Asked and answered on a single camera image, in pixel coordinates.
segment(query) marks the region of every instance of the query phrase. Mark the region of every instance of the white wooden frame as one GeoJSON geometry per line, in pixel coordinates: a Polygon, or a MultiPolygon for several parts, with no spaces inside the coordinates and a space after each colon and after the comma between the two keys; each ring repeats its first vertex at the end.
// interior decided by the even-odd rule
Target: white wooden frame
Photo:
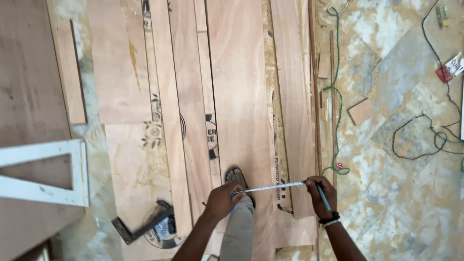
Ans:
{"type": "Polygon", "coordinates": [[[0,197],[88,207],[87,158],[82,139],[0,148],[0,168],[67,154],[71,158],[72,190],[0,176],[0,197]]]}

